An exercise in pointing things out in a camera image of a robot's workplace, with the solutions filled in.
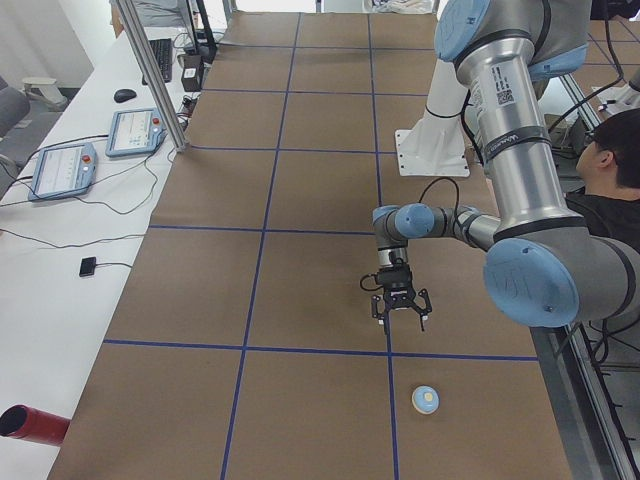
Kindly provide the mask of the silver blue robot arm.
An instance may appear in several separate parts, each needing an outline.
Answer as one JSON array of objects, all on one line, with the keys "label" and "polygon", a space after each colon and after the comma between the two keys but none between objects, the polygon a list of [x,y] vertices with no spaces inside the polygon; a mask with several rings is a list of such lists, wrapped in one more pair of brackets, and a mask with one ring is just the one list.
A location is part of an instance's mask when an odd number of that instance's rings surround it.
[{"label": "silver blue robot arm", "polygon": [[452,237],[486,254],[483,279],[500,311],[529,327],[616,318],[639,306],[639,256],[592,235],[565,202],[551,140],[533,85],[577,70],[587,53],[586,1],[451,1],[439,18],[435,77],[454,89],[446,114],[477,111],[483,157],[498,213],[423,203],[372,215],[379,291],[371,314],[382,325],[398,309],[421,319],[407,258],[410,240]]}]

